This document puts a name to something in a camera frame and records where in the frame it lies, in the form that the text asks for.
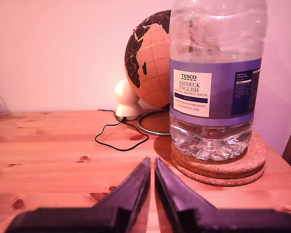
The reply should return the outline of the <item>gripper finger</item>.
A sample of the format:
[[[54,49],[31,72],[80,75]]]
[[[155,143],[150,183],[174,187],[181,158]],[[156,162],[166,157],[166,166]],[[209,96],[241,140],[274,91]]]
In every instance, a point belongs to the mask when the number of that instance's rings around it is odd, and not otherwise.
[[[175,233],[216,233],[216,208],[188,187],[159,157],[155,186]]]
[[[94,207],[94,233],[129,233],[134,226],[150,186],[150,158]]]

